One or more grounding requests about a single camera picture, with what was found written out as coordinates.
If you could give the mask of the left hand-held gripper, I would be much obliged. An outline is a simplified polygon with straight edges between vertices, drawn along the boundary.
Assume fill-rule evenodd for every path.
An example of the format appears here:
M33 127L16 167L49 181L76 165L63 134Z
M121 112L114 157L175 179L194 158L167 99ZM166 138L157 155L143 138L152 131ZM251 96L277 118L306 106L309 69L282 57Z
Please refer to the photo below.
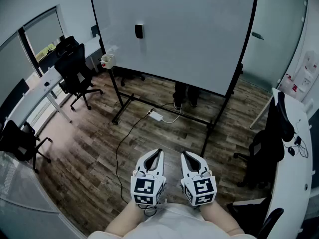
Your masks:
M131 177L131 197L137 205L155 206L164 190L164 151L154 149L141 156Z

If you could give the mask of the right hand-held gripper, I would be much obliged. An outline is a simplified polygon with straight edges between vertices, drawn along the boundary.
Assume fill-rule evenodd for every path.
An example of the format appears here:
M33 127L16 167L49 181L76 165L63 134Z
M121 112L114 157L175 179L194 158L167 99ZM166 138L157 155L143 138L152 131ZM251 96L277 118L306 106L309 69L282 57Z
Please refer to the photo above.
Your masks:
M201 156L184 151L181 154L182 174L181 185L186 198L192 206L212 203L216 196L216 181Z

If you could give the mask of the person's left forearm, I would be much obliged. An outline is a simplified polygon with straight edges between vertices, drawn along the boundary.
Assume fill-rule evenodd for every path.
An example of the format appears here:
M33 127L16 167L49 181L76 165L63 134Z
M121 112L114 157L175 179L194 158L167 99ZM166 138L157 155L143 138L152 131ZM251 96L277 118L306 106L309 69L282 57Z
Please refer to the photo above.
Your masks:
M108 224L105 232L123 237L144 220L144 211L133 200Z

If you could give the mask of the person's right forearm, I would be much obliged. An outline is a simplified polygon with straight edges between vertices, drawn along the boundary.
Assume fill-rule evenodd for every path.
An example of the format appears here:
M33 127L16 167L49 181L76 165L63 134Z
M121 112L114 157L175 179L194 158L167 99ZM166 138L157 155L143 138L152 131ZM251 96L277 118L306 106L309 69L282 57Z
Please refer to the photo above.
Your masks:
M214 223L230 236L244 234L237 221L216 201L201 205L199 209L205 221Z

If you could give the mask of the whiteboard on black rolling stand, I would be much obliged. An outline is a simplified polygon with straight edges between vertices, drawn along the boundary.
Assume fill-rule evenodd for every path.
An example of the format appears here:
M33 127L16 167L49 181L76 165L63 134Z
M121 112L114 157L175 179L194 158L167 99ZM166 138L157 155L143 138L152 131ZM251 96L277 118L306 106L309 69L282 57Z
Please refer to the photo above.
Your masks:
M229 101L242 73L257 0L91 0L100 46L115 66ZM135 25L144 26L144 38Z

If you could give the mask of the white power strip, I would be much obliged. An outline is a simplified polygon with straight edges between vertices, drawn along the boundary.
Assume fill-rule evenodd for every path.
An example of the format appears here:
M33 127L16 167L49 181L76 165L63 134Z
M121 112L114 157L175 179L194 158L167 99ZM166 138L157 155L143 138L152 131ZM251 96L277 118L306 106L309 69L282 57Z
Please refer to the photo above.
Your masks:
M149 117L151 117L152 119L160 122L162 121L163 119L163 116L160 115L159 113L155 112L155 111L151 111L149 114L148 114Z

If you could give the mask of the person's white shirt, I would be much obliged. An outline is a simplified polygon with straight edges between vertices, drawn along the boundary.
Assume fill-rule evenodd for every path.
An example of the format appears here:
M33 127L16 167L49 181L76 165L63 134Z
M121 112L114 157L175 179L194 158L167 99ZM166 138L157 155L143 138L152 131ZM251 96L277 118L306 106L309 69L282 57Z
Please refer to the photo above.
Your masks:
M249 234L231 236L198 211L182 204L168 204L124 237L95 231L88 239L256 239Z

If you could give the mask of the black office chair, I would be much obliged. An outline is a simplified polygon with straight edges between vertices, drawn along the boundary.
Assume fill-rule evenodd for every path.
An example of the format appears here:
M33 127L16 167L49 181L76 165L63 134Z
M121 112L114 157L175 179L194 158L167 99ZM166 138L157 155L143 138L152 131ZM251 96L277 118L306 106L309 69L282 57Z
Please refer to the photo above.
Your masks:
M28 122L21 129L14 121L9 120L0 133L0 151L11 153L21 162L32 160L32 168L35 173L38 173L36 156L39 154L48 163L51 163L51 159L42 154L39 149L46 140L52 142L52 139L46 137L39 144L36 143L37 140L35 131Z
M142 81L145 80L145 77L142 75L141 72L131 70L131 69L123 69L122 70L122 78L121 78L121 86L125 86L126 80L132 80L134 78L140 78Z
M71 51L79 43L75 40L74 36L69 36L57 44L55 51L58 58L62 57L65 53Z
M249 155L234 153L233 157L241 157L247 161L247 171L238 187L265 188L275 177L277 163L283 160L285 151L283 141L293 139L295 130L288 120L285 107L285 94L278 92L278 101L271 99L266 127L258 132L249 145Z
M284 209L276 208L267 214L272 196L252 201L239 201L227 205L231 216L241 229L257 239L267 239L276 222L284 213Z
M92 73L85 62L84 44L79 44L72 48L70 52L63 54L55 63L54 68L64 80L61 89L76 97L70 105L72 111L75 110L73 105L80 98L84 99L87 109L91 109L91 106L88 105L86 94L94 92L103 94L101 89L93 88Z

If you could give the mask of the curved white desk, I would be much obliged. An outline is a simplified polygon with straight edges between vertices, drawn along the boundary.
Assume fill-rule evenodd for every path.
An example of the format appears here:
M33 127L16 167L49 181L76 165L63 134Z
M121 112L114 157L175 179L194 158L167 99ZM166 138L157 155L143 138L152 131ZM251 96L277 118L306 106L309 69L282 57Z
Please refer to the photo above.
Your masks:
M295 132L301 137L301 146L305 150L299 152L296 147L295 156L288 153L288 147L294 140L284 142L285 155L276 168L272 199L267 214L274 209L282 208L284 213L274 225L267 239L295 239L300 232L309 203L312 175L313 152L312 141L305 106L298 100L285 95L285 107L288 120Z

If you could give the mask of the white marker holder box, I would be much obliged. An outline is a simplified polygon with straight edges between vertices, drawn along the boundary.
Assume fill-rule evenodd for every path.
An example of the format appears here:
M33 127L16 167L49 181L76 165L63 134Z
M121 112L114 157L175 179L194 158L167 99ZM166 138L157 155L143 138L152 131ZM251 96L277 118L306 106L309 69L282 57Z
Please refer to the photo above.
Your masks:
M113 54L104 54L101 59L100 63L104 63L105 66L102 66L105 69L112 69L116 64L116 59Z

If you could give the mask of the long white desk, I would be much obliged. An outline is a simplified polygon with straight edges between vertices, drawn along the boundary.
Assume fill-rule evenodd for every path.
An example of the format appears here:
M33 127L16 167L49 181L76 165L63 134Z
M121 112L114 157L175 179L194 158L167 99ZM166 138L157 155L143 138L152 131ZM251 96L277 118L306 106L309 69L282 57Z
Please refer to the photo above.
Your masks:
M68 121L72 120L66 115L62 110L60 105L54 100L50 95L51 91L63 80L62 76L57 72L57 70L51 67L41 78L39 83L31 90L28 90L26 94L23 95L22 99L14 107L13 111L6 118L2 125L5 125L7 121L12 120L15 124L21 127L27 118L32 114L35 108L42 102L43 99L48 98L54 108Z

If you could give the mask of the large black divider panel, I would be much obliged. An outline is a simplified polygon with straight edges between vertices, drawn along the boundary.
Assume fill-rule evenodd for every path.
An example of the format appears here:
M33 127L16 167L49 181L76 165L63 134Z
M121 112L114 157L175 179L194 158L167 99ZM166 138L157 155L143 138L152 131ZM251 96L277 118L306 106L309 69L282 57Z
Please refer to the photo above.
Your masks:
M0 122L5 122L6 118L10 115L14 107L28 90L29 85L24 79L21 79L0 106Z

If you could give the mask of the frosted glass door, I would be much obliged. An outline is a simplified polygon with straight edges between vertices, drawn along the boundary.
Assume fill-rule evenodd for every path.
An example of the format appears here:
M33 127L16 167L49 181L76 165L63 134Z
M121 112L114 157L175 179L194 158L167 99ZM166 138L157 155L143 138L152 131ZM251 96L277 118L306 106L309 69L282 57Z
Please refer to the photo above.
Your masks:
M258 0L243 58L243 79L266 90L278 86L299 42L307 0Z

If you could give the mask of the grey window blind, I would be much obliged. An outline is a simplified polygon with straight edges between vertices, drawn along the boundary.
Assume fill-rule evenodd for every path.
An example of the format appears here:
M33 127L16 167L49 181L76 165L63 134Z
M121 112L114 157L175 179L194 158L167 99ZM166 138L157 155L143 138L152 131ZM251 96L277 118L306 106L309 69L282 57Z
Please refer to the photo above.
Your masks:
M27 23L24 31L35 55L64 35L55 8Z
M0 46L0 106L21 79L27 79L34 68L15 33Z

